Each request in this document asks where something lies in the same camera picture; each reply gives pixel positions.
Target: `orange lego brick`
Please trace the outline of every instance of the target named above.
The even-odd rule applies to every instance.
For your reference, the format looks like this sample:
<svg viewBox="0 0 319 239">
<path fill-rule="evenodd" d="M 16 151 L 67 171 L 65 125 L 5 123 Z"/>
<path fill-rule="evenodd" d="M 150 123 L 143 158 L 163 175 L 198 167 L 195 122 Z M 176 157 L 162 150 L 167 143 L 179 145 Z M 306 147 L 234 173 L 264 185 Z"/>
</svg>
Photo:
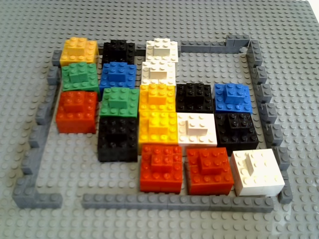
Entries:
<svg viewBox="0 0 319 239">
<path fill-rule="evenodd" d="M 97 41 L 88 41 L 86 38 L 71 37 L 64 43 L 60 65 L 68 66 L 71 63 L 97 63 Z"/>
<path fill-rule="evenodd" d="M 141 112 L 139 149 L 144 143 L 177 144 L 177 113 Z"/>
<path fill-rule="evenodd" d="M 183 181 L 180 146 L 143 146 L 140 173 L 142 192 L 180 193 Z"/>
<path fill-rule="evenodd" d="M 96 92 L 62 92 L 56 114 L 56 124 L 60 133 L 96 132 Z"/>
<path fill-rule="evenodd" d="M 234 179 L 226 148 L 189 148 L 186 162 L 190 195 L 228 195 Z"/>
<path fill-rule="evenodd" d="M 140 86 L 139 112 L 175 112 L 175 86 Z"/>
</svg>

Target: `gray lego baseplate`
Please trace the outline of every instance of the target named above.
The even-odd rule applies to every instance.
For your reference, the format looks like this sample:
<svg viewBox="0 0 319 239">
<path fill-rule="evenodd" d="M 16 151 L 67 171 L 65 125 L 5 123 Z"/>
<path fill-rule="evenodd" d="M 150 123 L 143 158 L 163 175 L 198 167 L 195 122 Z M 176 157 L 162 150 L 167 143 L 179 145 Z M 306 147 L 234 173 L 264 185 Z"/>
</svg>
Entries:
<svg viewBox="0 0 319 239">
<path fill-rule="evenodd" d="M 0 238 L 318 237 L 316 36 L 319 26 L 308 2 L 0 2 Z M 17 184 L 24 187 L 23 184 L 33 175 L 23 176 L 20 165 L 30 148 L 29 135 L 36 125 L 35 119 L 41 125 L 45 123 L 45 118 L 36 116 L 36 112 L 46 95 L 46 76 L 53 51 L 62 49 L 65 39 L 83 36 L 99 43 L 110 38 L 126 39 L 141 44 L 143 52 L 145 41 L 155 37 L 168 37 L 178 42 L 186 39 L 225 42 L 224 38 L 230 34 L 249 35 L 250 40 L 258 41 L 261 53 L 248 52 L 252 54 L 251 58 L 241 51 L 237 54 L 181 53 L 176 80 L 178 83 L 243 83 L 250 86 L 253 97 L 253 84 L 269 85 L 272 93 L 270 103 L 274 104 L 277 112 L 275 123 L 268 121 L 263 124 L 259 120 L 258 109 L 262 106 L 252 98 L 255 100 L 254 125 L 259 132 L 259 140 L 262 140 L 259 148 L 266 147 L 263 130 L 268 132 L 270 126 L 269 133 L 273 135 L 267 138 L 267 144 L 277 147 L 282 137 L 280 147 L 287 149 L 288 160 L 291 161 L 287 170 L 289 179 L 285 179 L 286 186 L 279 195 L 281 204 L 278 199 L 272 198 L 274 210 L 271 213 L 115 208 L 84 210 L 81 205 L 84 194 L 136 194 L 139 168 L 133 163 L 101 165 L 95 155 L 96 135 L 59 135 L 55 122 L 49 129 L 38 179 L 36 182 L 30 180 L 26 198 L 33 194 L 32 198 L 39 205 L 44 202 L 42 207 L 46 207 L 47 201 L 59 202 L 56 198 L 60 193 L 63 196 L 62 207 L 34 210 L 16 206 L 11 196 L 17 179 L 25 178 Z M 232 39 L 227 41 L 231 47 Z M 258 65 L 261 55 L 265 69 L 256 67 L 251 77 L 248 62 Z M 136 62 L 142 61 L 142 57 L 137 57 Z M 272 125 L 279 125 L 282 135 L 278 136 L 278 129 Z M 33 146 L 39 143 L 37 140 L 30 142 Z M 183 184 L 181 195 L 185 194 Z M 227 202 L 228 199 L 224 202 L 228 206 L 223 209 L 239 205 L 240 211 L 242 205 L 251 205 L 249 200 L 236 202 L 237 198 L 234 198 L 235 202 Z M 128 202 L 138 204 L 134 197 L 130 197 Z M 264 212 L 271 206 L 271 203 L 260 200 L 256 203 L 264 208 Z"/>
</svg>

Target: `green lego brick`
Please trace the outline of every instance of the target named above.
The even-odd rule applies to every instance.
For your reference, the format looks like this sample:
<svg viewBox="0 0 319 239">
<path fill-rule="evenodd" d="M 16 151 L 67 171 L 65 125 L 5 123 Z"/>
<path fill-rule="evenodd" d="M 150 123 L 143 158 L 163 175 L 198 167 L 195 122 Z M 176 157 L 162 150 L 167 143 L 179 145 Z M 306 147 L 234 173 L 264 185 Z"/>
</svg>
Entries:
<svg viewBox="0 0 319 239">
<path fill-rule="evenodd" d="M 138 89 L 116 87 L 104 89 L 100 117 L 119 116 L 137 118 L 139 94 L 140 91 Z"/>
<path fill-rule="evenodd" d="M 127 109 L 129 102 L 129 88 L 111 88 L 109 105 L 111 108 Z"/>
<path fill-rule="evenodd" d="M 96 64 L 80 62 L 62 67 L 62 79 L 69 77 L 72 83 L 87 82 L 92 75 L 97 75 Z"/>
<path fill-rule="evenodd" d="M 100 99 L 98 75 L 91 75 L 87 82 L 72 83 L 69 76 L 63 78 L 62 91 L 95 91 Z"/>
</svg>

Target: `red lego brick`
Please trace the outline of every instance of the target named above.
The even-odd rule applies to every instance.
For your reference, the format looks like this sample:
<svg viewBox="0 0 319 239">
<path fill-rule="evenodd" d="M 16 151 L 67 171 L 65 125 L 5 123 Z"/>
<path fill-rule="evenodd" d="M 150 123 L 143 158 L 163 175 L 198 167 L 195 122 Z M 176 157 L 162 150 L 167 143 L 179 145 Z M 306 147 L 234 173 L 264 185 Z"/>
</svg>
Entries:
<svg viewBox="0 0 319 239">
<path fill-rule="evenodd" d="M 181 147 L 143 145 L 140 177 L 142 192 L 180 193 L 182 182 Z"/>
<path fill-rule="evenodd" d="M 226 148 L 189 148 L 186 163 L 190 195 L 228 195 L 234 179 Z"/>
<path fill-rule="evenodd" d="M 97 100 L 96 92 L 62 92 L 55 118 L 59 132 L 96 133 Z"/>
</svg>

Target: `stacked lego bricks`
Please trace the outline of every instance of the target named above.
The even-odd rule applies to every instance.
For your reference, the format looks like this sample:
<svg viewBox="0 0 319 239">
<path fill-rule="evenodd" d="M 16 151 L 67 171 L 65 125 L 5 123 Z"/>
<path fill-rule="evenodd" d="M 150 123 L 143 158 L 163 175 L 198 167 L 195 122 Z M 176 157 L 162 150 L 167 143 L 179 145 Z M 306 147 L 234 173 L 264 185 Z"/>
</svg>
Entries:
<svg viewBox="0 0 319 239">
<path fill-rule="evenodd" d="M 141 154 L 141 191 L 180 193 L 186 156 L 189 195 L 228 195 L 233 185 L 237 196 L 281 193 L 286 183 L 276 162 L 281 152 L 256 150 L 247 86 L 215 84 L 212 93 L 210 85 L 176 84 L 177 42 L 156 38 L 146 44 L 142 83 L 135 89 L 136 53 L 135 45 L 124 40 L 105 43 L 99 84 L 97 43 L 75 37 L 66 41 L 59 62 L 63 86 L 56 123 L 60 133 L 96 133 L 101 101 L 98 160 L 137 162 Z M 59 69 L 52 68 L 48 83 L 57 85 L 58 75 Z M 219 200 L 226 199 L 210 196 L 209 208 Z M 170 198 L 160 205 L 169 208 L 174 203 L 178 204 Z"/>
</svg>

